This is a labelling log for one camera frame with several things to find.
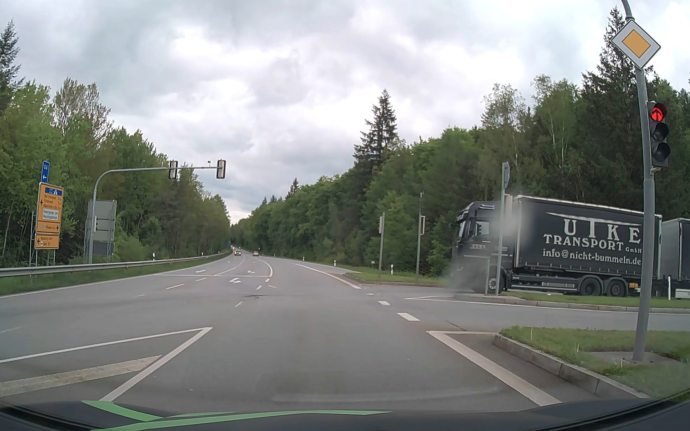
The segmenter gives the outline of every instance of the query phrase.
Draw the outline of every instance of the asphalt road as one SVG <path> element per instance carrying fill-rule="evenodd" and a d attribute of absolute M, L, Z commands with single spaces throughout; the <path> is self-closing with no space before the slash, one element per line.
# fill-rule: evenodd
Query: asphalt road
<path fill-rule="evenodd" d="M 491 335 L 459 332 L 635 328 L 633 313 L 357 289 L 333 275 L 342 272 L 229 256 L 0 298 L 0 402 L 112 400 L 180 413 L 529 409 L 594 396 L 498 350 Z M 690 330 L 690 316 L 653 314 L 650 328 Z"/>

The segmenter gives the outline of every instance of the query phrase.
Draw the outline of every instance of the yellow diamond sign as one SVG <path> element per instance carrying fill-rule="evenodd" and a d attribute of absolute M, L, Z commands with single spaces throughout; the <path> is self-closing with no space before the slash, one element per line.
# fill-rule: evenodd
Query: yellow diamond sign
<path fill-rule="evenodd" d="M 635 21 L 628 21 L 611 39 L 611 42 L 639 69 L 643 69 L 660 48 L 659 44 Z"/>

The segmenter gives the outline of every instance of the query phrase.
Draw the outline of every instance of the sky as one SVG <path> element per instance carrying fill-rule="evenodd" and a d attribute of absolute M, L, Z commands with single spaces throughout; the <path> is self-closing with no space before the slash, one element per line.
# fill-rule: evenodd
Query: sky
<path fill-rule="evenodd" d="M 688 86 L 690 0 L 630 0 L 662 45 L 650 61 Z M 227 162 L 199 179 L 233 222 L 294 178 L 353 164 L 382 89 L 408 142 L 480 123 L 509 83 L 531 100 L 545 73 L 581 83 L 619 0 L 0 0 L 21 75 L 59 88 L 97 83 L 116 126 L 141 130 L 182 165 Z"/>

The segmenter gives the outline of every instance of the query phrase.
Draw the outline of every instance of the guardrail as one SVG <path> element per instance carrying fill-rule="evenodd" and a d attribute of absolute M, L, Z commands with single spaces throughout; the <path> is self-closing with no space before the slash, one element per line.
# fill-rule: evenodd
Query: guardrail
<path fill-rule="evenodd" d="M 210 259 L 224 254 L 227 254 L 227 252 L 209 256 L 197 256 L 195 258 L 164 259 L 160 261 L 126 261 L 114 263 L 91 263 L 80 265 L 32 266 L 30 268 L 0 268 L 0 279 L 5 277 L 18 277 L 19 275 L 57 274 L 58 272 L 95 271 L 98 269 L 121 269 L 134 268 L 137 266 L 162 265 L 166 263 L 177 263 L 181 261 Z"/>

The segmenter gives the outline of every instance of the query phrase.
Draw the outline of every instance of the traffic light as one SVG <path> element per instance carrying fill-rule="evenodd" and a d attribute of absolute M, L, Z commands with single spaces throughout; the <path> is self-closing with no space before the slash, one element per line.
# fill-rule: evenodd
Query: traffic light
<path fill-rule="evenodd" d="M 177 160 L 169 161 L 169 179 L 177 180 Z"/>
<path fill-rule="evenodd" d="M 224 160 L 218 160 L 217 161 L 217 179 L 218 180 L 224 180 L 225 179 L 225 161 Z"/>
<path fill-rule="evenodd" d="M 648 132 L 651 134 L 651 166 L 666 168 L 667 157 L 670 156 L 670 146 L 667 145 L 667 135 L 670 129 L 663 121 L 667 116 L 665 105 L 656 102 L 648 104 Z"/>

